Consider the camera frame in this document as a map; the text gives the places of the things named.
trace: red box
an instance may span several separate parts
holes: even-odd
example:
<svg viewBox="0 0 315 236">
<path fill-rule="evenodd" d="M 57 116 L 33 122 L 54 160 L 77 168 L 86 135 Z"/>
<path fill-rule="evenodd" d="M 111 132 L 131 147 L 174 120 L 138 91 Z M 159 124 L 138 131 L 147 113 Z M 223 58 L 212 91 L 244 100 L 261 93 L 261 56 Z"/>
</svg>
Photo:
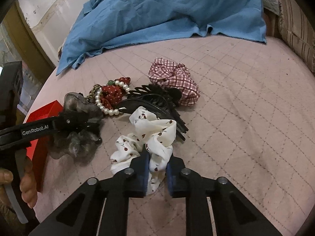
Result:
<svg viewBox="0 0 315 236">
<path fill-rule="evenodd" d="M 59 112 L 61 112 L 62 110 L 62 105 L 56 100 L 32 112 L 27 118 L 26 122 L 41 120 L 52 116 L 58 116 Z M 26 155 L 33 162 L 33 171 L 37 183 L 38 192 L 42 190 L 42 178 L 48 154 L 47 142 L 48 136 L 42 137 L 31 141 L 32 146 L 26 148 Z"/>
</svg>

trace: human hand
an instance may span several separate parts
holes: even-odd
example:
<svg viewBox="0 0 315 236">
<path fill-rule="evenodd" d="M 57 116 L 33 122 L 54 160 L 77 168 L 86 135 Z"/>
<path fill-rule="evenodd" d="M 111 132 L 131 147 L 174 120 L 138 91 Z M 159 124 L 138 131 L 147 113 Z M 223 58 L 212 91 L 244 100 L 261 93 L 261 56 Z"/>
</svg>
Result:
<svg viewBox="0 0 315 236">
<path fill-rule="evenodd" d="M 25 201 L 30 208 L 33 208 L 37 202 L 36 181 L 33 173 L 33 164 L 30 158 L 25 159 L 25 173 L 20 182 L 20 190 L 22 192 L 22 200 Z M 0 168 L 0 201 L 6 206 L 11 207 L 10 200 L 4 190 L 4 184 L 10 184 L 13 180 L 11 171 Z"/>
</svg>

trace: pillow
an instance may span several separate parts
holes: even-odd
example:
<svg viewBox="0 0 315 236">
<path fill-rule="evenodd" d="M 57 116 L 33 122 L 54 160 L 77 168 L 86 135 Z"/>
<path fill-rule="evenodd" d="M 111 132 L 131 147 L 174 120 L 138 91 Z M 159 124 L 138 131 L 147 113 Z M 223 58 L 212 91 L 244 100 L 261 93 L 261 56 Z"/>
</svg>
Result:
<svg viewBox="0 0 315 236">
<path fill-rule="evenodd" d="M 315 32 L 295 0 L 279 0 L 282 39 L 315 73 Z"/>
<path fill-rule="evenodd" d="M 278 0 L 263 0 L 264 8 L 273 12 L 276 15 L 280 15 Z"/>
</svg>

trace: quilted bedspread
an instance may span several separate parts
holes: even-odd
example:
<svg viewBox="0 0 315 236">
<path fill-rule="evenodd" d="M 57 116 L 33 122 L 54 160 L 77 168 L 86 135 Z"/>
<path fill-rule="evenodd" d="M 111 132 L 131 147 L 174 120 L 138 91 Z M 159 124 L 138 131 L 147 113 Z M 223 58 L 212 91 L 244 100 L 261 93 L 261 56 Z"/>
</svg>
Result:
<svg viewBox="0 0 315 236">
<path fill-rule="evenodd" d="M 175 141 L 174 155 L 202 176 L 226 176 L 284 235 L 294 235 L 315 203 L 315 78 L 281 40 L 267 44 L 225 36 L 134 45 L 89 58 L 84 66 L 53 73 L 31 111 L 68 92 L 84 95 L 95 83 L 131 77 L 131 87 L 149 83 L 156 57 L 184 63 L 199 85 L 196 105 L 178 109 L 189 131 Z M 47 217 L 89 177 L 111 177 L 115 141 L 133 130 L 127 115 L 107 117 L 103 144 L 87 166 L 64 156 L 48 158 L 35 207 Z M 131 199 L 128 235 L 185 235 L 185 200 L 166 187 Z"/>
</svg>

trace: plaid fabric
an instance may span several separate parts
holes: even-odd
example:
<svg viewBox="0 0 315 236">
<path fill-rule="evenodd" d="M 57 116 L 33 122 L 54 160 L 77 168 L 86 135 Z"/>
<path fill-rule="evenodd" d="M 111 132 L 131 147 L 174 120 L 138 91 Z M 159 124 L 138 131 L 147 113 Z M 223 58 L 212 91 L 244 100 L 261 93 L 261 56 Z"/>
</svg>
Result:
<svg viewBox="0 0 315 236">
<path fill-rule="evenodd" d="M 149 70 L 148 77 L 153 84 L 162 88 L 175 87 L 182 92 L 180 105 L 190 106 L 200 97 L 198 85 L 190 78 L 190 73 L 184 64 L 156 58 Z"/>
<path fill-rule="evenodd" d="M 282 39 L 315 74 L 315 31 L 295 0 L 279 1 Z"/>
</svg>

